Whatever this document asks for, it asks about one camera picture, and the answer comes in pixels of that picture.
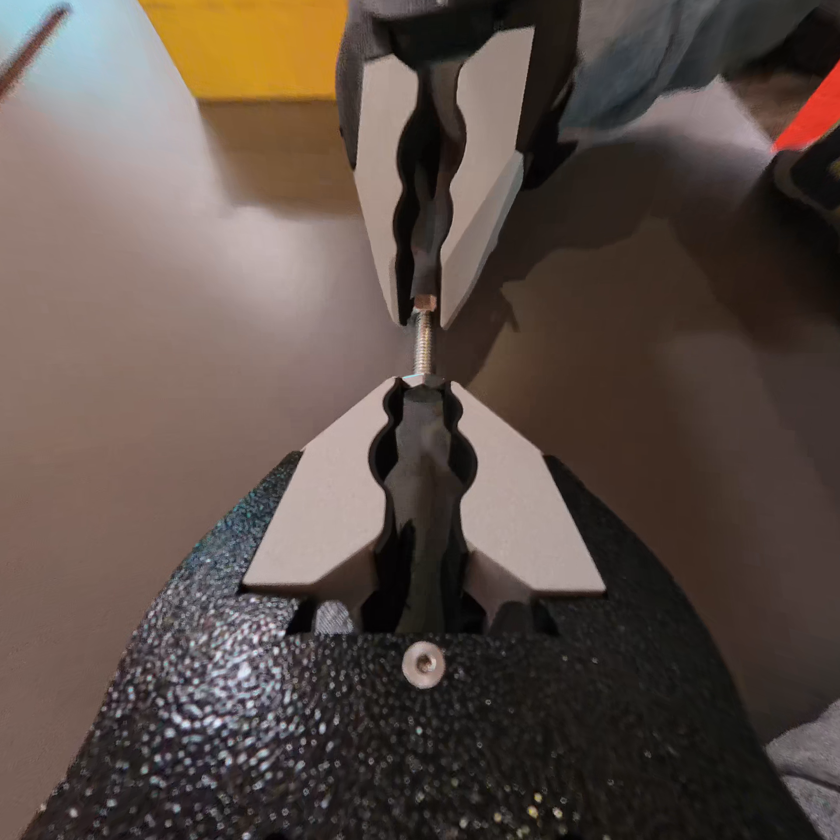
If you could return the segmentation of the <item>silver hex bolt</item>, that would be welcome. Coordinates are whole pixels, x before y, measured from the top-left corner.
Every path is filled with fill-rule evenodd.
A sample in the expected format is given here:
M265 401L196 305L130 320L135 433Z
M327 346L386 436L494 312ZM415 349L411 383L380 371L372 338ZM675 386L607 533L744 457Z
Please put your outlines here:
M446 379L437 372L436 311L415 308L409 324L413 328L413 368L409 374L401 377L402 387L406 390L421 386L432 389L443 387Z

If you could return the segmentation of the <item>yellow plastic bin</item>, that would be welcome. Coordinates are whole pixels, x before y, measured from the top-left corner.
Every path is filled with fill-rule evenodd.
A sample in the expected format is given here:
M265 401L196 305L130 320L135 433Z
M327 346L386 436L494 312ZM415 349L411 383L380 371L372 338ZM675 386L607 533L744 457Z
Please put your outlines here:
M194 98L333 101L346 1L140 1Z

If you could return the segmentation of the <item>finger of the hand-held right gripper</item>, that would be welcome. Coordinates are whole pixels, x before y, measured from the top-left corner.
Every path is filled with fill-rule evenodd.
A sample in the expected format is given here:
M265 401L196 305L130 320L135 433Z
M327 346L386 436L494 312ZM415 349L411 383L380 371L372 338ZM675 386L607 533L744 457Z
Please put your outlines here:
M398 151L417 104L418 78L396 56L364 64L358 131L358 196L387 311L400 322L394 228L403 195Z
M517 149L532 29L494 34L458 75L465 149L449 186L452 220L440 251L439 323L452 326L496 247L523 180Z

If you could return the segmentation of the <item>person's grey printed sweatshirt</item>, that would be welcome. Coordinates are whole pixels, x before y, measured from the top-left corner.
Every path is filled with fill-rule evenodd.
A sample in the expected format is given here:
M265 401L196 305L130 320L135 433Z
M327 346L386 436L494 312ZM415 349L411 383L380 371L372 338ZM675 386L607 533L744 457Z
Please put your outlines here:
M777 773L815 830L839 838L839 723L827 710L765 748Z

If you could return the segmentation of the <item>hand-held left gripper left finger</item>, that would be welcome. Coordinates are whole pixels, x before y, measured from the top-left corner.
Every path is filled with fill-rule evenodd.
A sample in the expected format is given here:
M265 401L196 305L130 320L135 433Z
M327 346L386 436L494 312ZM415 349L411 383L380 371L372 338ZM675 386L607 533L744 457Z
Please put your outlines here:
M386 512L371 447L389 423L386 399L402 385L379 384L305 445L244 575L246 592L340 602L361 629Z

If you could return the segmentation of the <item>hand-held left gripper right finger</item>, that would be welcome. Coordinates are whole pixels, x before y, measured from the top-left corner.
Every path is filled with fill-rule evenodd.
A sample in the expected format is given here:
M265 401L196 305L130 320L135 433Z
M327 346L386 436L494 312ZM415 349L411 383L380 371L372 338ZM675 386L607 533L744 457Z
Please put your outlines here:
M509 603L595 596L606 585L555 484L543 453L462 385L456 430L476 455L459 503L468 560L465 591L486 623Z

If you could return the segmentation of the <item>person's right forearm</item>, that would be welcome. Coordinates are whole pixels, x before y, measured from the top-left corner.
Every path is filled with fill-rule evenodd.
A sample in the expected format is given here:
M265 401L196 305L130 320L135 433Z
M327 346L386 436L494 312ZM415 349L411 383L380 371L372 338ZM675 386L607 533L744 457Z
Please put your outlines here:
M661 95L702 89L784 41L817 1L583 1L560 136L614 130Z

